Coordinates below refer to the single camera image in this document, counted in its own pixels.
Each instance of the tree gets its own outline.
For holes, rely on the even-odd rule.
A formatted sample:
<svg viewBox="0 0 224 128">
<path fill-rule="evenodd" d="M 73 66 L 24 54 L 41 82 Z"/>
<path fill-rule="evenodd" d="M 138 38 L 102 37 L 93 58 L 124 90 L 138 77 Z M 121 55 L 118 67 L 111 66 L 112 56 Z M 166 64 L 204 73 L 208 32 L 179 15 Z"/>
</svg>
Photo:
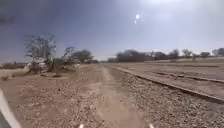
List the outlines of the tree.
<svg viewBox="0 0 224 128">
<path fill-rule="evenodd" d="M 74 63 L 74 58 L 72 58 L 72 54 L 75 52 L 75 48 L 70 46 L 65 49 L 64 55 L 61 57 L 64 61 L 64 65 Z"/>
<path fill-rule="evenodd" d="M 145 57 L 145 53 L 141 53 L 132 49 L 117 53 L 117 61 L 119 62 L 140 62 L 144 61 Z"/>
<path fill-rule="evenodd" d="M 192 54 L 192 51 L 190 51 L 188 49 L 183 49 L 182 52 L 186 58 L 189 58 Z"/>
<path fill-rule="evenodd" d="M 93 56 L 90 51 L 82 50 L 82 51 L 77 51 L 72 53 L 71 58 L 78 59 L 80 62 L 86 63 L 86 62 L 92 61 Z"/>
<path fill-rule="evenodd" d="M 218 49 L 218 55 L 219 56 L 224 56 L 224 48 L 219 48 Z"/>
<path fill-rule="evenodd" d="M 200 55 L 201 55 L 202 58 L 207 58 L 207 57 L 210 56 L 210 53 L 209 52 L 201 52 Z"/>
<path fill-rule="evenodd" d="M 224 48 L 214 49 L 212 53 L 214 56 L 224 56 Z"/>
<path fill-rule="evenodd" d="M 169 53 L 170 59 L 178 59 L 179 58 L 179 51 L 178 49 L 174 49 L 172 52 Z"/>
<path fill-rule="evenodd" d="M 69 56 L 72 55 L 72 53 L 74 53 L 74 51 L 75 51 L 75 48 L 74 48 L 74 47 L 72 47 L 72 46 L 67 47 L 67 48 L 65 49 L 65 53 L 64 53 L 64 55 L 63 55 L 62 58 L 68 58 Z"/>
<path fill-rule="evenodd" d="M 108 58 L 107 62 L 114 63 L 117 62 L 116 58 Z"/>
<path fill-rule="evenodd" d="M 46 37 L 26 36 L 26 56 L 33 59 L 49 60 L 56 52 L 56 41 L 53 35 Z"/>
<path fill-rule="evenodd" d="M 219 55 L 219 54 L 218 54 L 218 49 L 214 49 L 214 50 L 212 50 L 212 53 L 213 53 L 214 56 L 218 56 L 218 55 Z"/>
<path fill-rule="evenodd" d="M 163 52 L 155 52 L 155 60 L 165 60 L 167 59 L 167 55 Z"/>
</svg>

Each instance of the dirt road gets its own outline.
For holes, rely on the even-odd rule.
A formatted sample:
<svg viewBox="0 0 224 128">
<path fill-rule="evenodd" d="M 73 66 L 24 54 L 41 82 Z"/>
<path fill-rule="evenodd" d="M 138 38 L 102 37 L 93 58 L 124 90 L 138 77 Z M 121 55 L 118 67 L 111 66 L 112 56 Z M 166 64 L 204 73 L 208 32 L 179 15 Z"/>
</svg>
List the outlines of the dirt road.
<svg viewBox="0 0 224 128">
<path fill-rule="evenodd" d="M 62 78 L 26 76 L 1 83 L 24 128 L 223 127 L 223 106 L 131 75 L 89 65 Z"/>
</svg>

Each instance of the vegetation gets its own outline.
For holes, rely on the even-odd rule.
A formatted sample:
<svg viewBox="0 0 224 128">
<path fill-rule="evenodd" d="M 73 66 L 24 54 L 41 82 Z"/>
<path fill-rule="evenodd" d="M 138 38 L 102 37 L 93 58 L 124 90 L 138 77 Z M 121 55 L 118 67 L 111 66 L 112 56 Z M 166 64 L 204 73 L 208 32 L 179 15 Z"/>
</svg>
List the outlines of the vegetation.
<svg viewBox="0 0 224 128">
<path fill-rule="evenodd" d="M 200 54 L 195 54 L 188 49 L 182 50 L 183 55 L 180 56 L 178 49 L 172 50 L 170 53 L 166 54 L 161 51 L 152 52 L 138 52 L 136 50 L 125 50 L 124 52 L 119 52 L 116 54 L 115 58 L 108 58 L 107 62 L 142 62 L 142 61 L 153 61 L 153 60 L 172 60 L 175 61 L 179 58 L 192 58 L 195 61 L 196 58 L 202 57 L 214 57 L 214 56 L 224 56 L 224 48 L 215 49 L 212 51 L 213 56 L 210 52 L 201 52 Z"/>
<path fill-rule="evenodd" d="M 72 53 L 71 58 L 78 59 L 81 63 L 91 63 L 93 56 L 92 53 L 88 50 L 81 50 Z"/>
<path fill-rule="evenodd" d="M 185 58 L 191 57 L 192 51 L 190 51 L 188 49 L 183 49 L 182 52 L 183 52 Z"/>
<path fill-rule="evenodd" d="M 207 57 L 210 56 L 210 52 L 201 52 L 200 55 L 201 55 L 202 58 L 207 58 Z"/>
<path fill-rule="evenodd" d="M 49 60 L 53 57 L 56 50 L 56 41 L 53 35 L 46 37 L 26 36 L 26 56 L 35 59 L 43 58 Z"/>
</svg>

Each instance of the bush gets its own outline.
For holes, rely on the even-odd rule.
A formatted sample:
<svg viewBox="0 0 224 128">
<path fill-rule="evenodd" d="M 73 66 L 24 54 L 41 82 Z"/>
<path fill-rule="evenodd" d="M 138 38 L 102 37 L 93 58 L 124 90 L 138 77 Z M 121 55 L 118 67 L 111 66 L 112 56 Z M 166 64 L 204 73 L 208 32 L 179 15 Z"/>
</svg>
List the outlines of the bush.
<svg viewBox="0 0 224 128">
<path fill-rule="evenodd" d="M 210 53 L 209 52 L 201 52 L 200 55 L 201 55 L 202 58 L 207 58 L 207 57 L 210 56 Z"/>
<path fill-rule="evenodd" d="M 9 79 L 9 76 L 1 76 L 2 81 L 7 81 Z"/>
<path fill-rule="evenodd" d="M 17 63 L 5 63 L 1 67 L 2 69 L 18 69 L 18 68 L 24 68 L 23 64 L 17 64 Z"/>
</svg>

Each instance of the sky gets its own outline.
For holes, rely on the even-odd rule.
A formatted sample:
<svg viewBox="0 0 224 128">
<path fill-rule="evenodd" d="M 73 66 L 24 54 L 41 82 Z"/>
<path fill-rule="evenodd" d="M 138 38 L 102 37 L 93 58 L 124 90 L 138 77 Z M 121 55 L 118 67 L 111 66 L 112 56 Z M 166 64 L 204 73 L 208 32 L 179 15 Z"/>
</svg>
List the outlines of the sky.
<svg viewBox="0 0 224 128">
<path fill-rule="evenodd" d="M 0 0 L 0 62 L 25 61 L 24 35 L 54 34 L 57 55 L 88 49 L 105 60 L 125 49 L 195 53 L 224 47 L 224 0 Z"/>
</svg>

